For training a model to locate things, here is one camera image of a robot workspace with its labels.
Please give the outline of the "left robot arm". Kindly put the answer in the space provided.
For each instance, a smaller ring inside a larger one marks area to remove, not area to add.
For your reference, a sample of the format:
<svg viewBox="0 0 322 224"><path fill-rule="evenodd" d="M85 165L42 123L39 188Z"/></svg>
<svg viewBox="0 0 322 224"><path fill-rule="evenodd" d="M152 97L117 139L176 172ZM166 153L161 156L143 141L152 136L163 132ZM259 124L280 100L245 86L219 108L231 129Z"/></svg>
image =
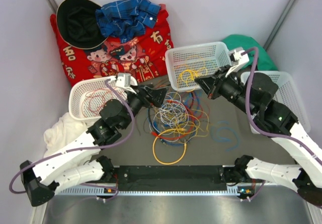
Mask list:
<svg viewBox="0 0 322 224"><path fill-rule="evenodd" d="M152 85L130 86L123 99L113 90L116 98L104 104L100 118L74 141L41 160L22 162L19 175L31 205L43 205L57 193L88 181L111 181L114 166L107 157L79 167L76 164L127 141L119 131L134 124L134 117L142 107L161 107L167 91L166 87L155 89Z"/></svg>

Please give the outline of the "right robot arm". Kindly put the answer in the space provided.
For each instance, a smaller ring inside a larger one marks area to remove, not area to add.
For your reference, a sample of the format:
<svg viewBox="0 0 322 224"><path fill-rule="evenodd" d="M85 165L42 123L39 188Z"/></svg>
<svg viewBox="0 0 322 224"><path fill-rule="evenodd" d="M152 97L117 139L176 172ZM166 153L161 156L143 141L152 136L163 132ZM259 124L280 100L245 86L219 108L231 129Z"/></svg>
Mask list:
<svg viewBox="0 0 322 224"><path fill-rule="evenodd" d="M233 167L225 167L222 179L228 182L263 180L296 192L305 201L321 207L321 148L309 137L297 116L274 100L279 87L271 78L256 71L243 83L230 67L219 68L213 75L195 78L207 97L223 97L244 112L250 125L261 135L283 147L297 166L268 163L243 155Z"/></svg>

